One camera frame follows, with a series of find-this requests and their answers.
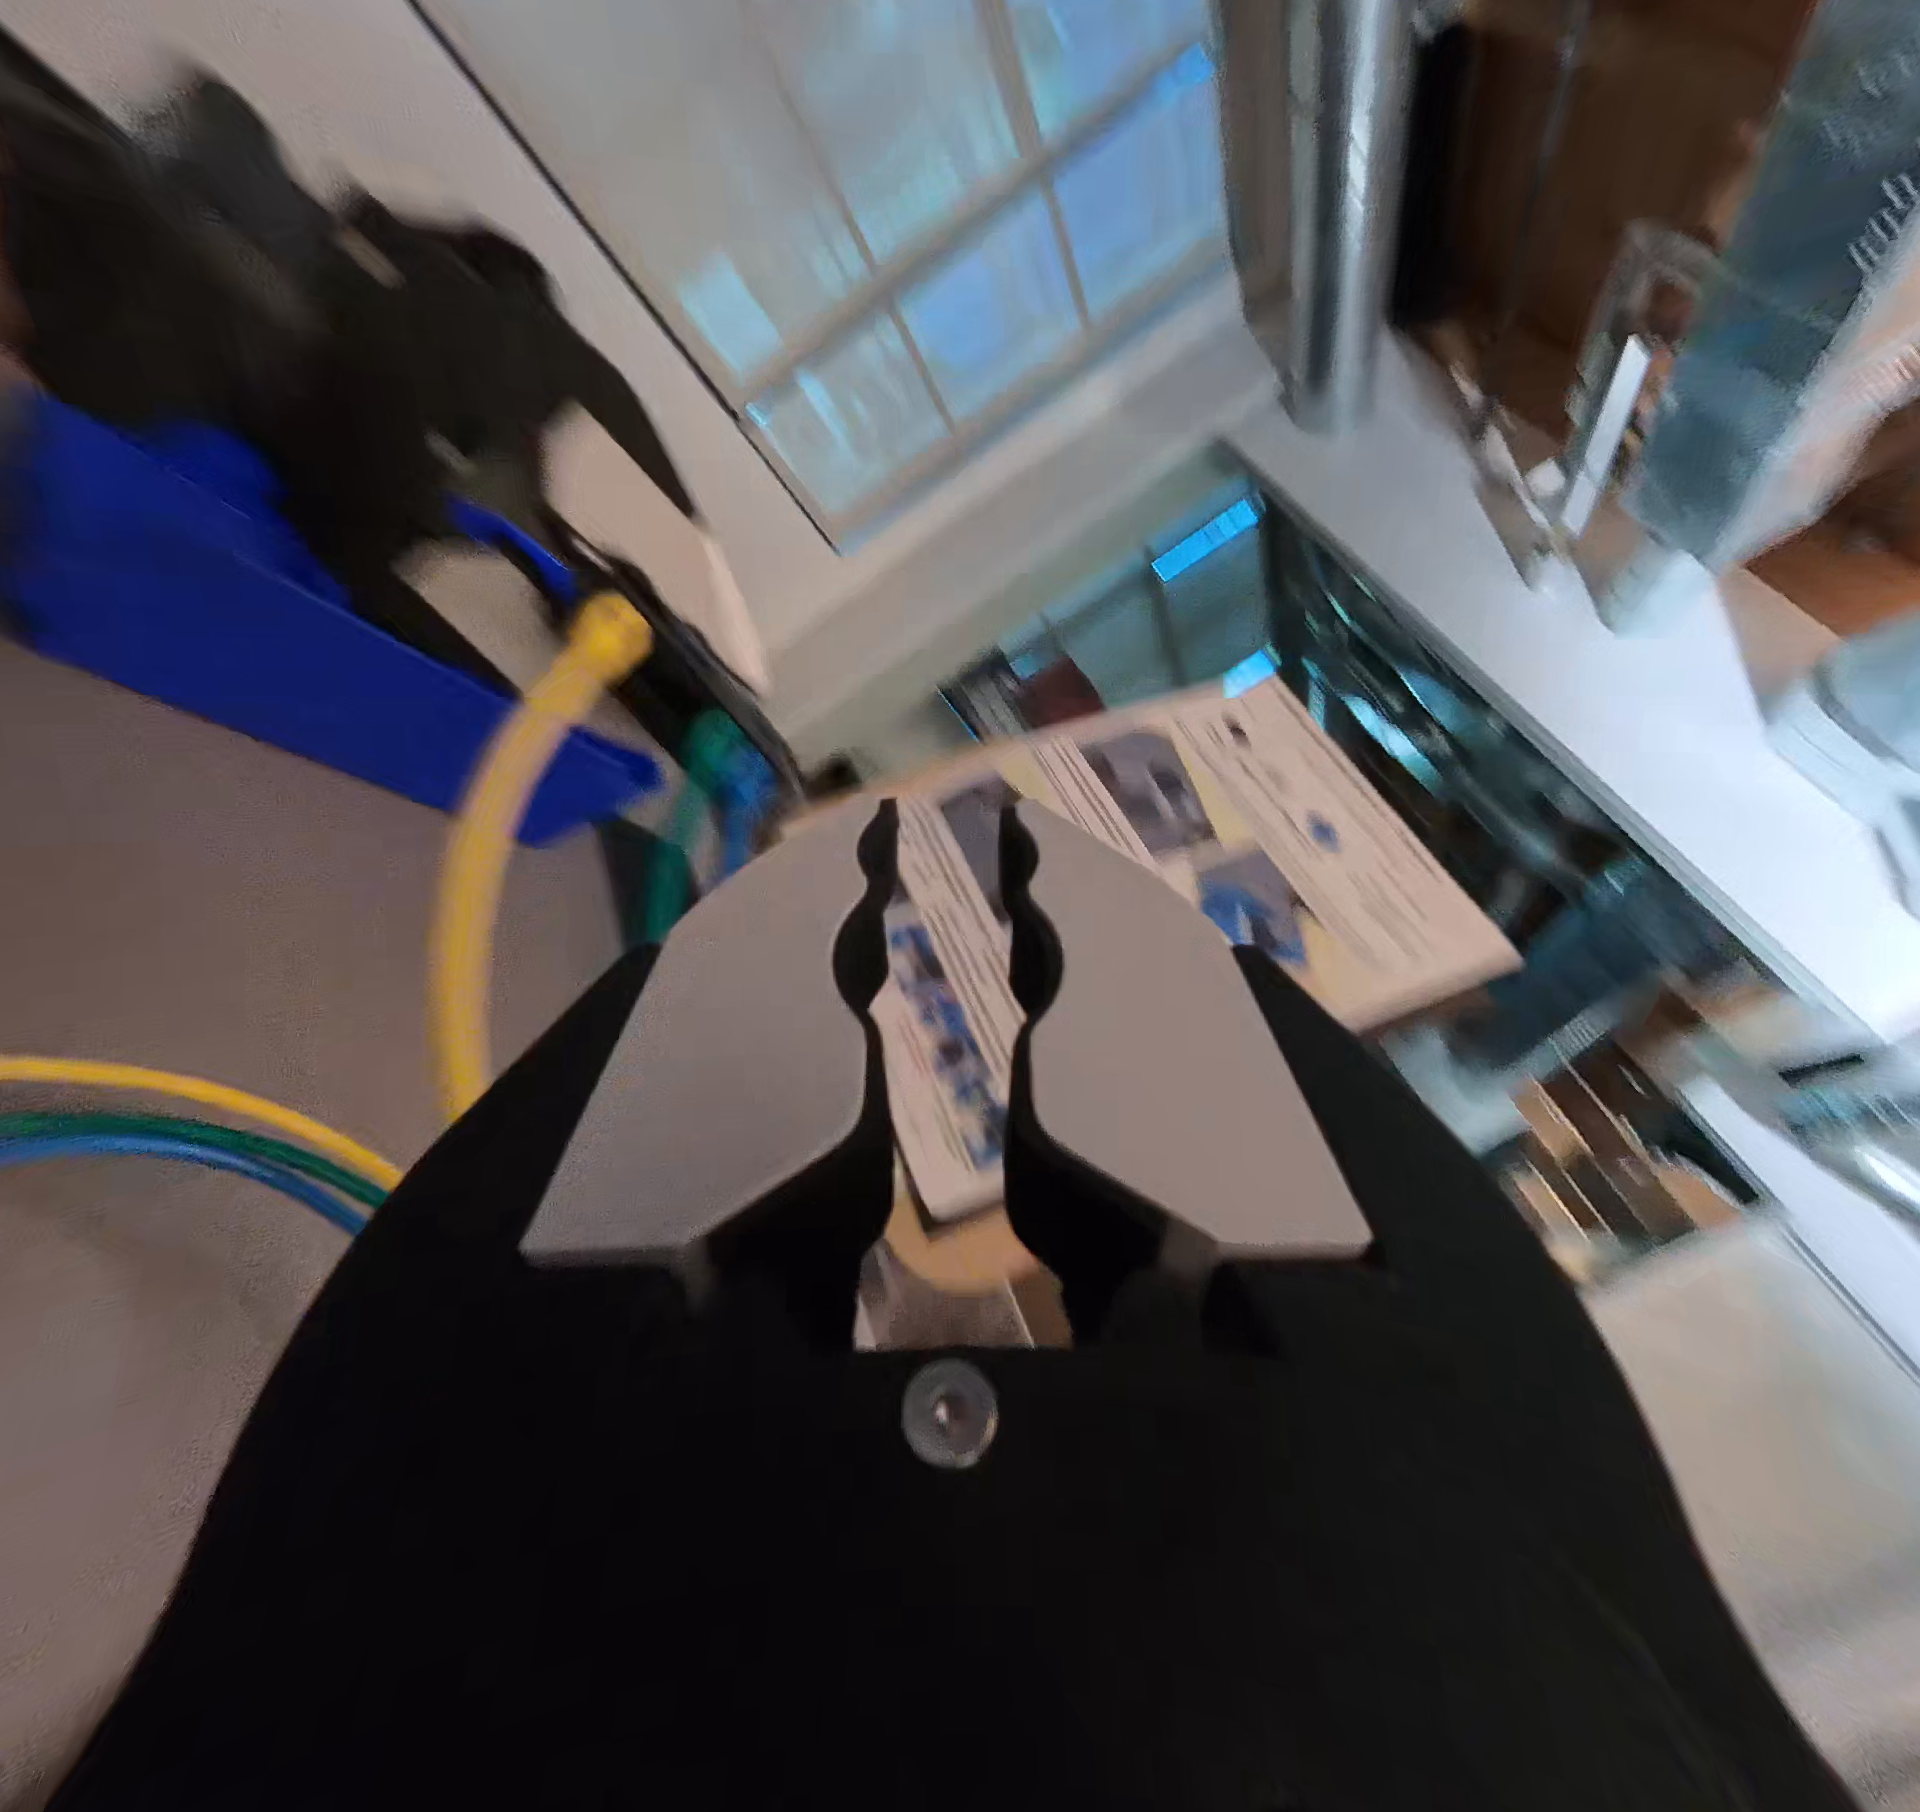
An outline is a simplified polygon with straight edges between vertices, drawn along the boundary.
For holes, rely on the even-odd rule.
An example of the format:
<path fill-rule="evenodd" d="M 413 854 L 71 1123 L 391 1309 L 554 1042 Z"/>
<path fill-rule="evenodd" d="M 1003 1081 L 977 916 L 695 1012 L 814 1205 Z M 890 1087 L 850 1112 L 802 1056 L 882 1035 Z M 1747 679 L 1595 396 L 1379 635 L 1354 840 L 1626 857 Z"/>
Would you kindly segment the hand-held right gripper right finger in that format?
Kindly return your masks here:
<path fill-rule="evenodd" d="M 1035 800 L 1000 815 L 1022 1008 L 1004 1211 L 1076 1345 L 1219 1271 L 1339 1266 L 1375 1233 L 1235 947 L 1146 865 Z"/>

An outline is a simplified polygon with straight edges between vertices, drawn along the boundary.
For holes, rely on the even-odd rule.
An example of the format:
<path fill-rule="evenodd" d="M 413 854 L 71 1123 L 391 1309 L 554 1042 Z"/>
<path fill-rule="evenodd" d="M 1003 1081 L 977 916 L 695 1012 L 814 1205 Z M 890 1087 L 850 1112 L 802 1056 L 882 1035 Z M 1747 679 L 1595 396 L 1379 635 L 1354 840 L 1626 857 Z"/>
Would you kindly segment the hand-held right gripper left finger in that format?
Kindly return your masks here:
<path fill-rule="evenodd" d="M 771 1297 L 853 1348 L 860 1271 L 896 1203 L 874 1004 L 901 810 L 846 802 L 665 937 L 520 1248 L 647 1268 L 697 1303 Z"/>

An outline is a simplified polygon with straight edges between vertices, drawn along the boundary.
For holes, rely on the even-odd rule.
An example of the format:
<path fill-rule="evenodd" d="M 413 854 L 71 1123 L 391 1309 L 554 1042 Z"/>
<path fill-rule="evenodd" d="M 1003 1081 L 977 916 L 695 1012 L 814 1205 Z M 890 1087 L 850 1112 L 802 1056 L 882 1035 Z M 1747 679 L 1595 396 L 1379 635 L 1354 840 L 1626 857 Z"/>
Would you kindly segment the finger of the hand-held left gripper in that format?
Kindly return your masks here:
<path fill-rule="evenodd" d="M 563 523 L 603 557 L 646 574 L 661 599 L 695 626 L 755 693 L 772 673 L 755 621 L 717 539 L 687 516 L 611 435 L 569 408 L 545 441 L 545 496 Z"/>

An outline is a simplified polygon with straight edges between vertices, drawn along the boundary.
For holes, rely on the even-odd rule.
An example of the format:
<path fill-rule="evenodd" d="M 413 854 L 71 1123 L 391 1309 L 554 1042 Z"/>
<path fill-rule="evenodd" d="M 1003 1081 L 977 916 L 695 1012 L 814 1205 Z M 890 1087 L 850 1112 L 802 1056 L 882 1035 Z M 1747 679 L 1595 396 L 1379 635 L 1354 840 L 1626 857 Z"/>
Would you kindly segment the blue plastic bin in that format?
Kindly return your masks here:
<path fill-rule="evenodd" d="M 442 812 L 519 704 L 363 621 L 244 438 L 126 435 L 33 384 L 5 436 L 2 599 L 49 657 Z"/>

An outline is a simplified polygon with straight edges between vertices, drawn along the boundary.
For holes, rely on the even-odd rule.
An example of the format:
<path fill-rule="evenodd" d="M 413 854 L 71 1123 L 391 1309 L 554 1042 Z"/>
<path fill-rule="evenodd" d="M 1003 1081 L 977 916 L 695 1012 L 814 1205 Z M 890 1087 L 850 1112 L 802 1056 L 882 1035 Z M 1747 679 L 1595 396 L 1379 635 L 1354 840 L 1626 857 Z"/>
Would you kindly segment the printed instruction sheet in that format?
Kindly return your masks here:
<path fill-rule="evenodd" d="M 901 800 L 901 890 L 878 1021 L 903 1176 L 936 1229 L 1003 1199 L 1022 1008 L 998 844 L 1022 800 L 1154 874 L 1349 1031 L 1444 1006 L 1520 960 L 1276 677 L 977 743 L 882 791 Z"/>

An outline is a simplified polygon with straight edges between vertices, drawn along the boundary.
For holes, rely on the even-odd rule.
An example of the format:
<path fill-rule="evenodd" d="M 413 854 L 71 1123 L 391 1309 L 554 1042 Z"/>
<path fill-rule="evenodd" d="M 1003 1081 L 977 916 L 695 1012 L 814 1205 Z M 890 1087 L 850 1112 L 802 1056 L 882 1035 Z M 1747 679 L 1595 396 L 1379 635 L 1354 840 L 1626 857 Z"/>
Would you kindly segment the white framed window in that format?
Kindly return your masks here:
<path fill-rule="evenodd" d="M 692 0 L 661 289 L 832 544 L 1226 261 L 1213 0 Z"/>

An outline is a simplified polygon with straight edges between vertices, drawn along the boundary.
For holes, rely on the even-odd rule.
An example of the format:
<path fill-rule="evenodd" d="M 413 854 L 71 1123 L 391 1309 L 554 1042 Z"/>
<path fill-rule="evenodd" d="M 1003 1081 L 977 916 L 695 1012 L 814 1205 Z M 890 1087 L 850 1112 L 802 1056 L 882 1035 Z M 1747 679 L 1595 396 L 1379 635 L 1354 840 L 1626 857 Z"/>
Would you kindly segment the silver spiral air duct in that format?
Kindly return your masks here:
<path fill-rule="evenodd" d="M 1419 0 L 1213 0 L 1242 319 L 1304 433 L 1373 408 Z"/>

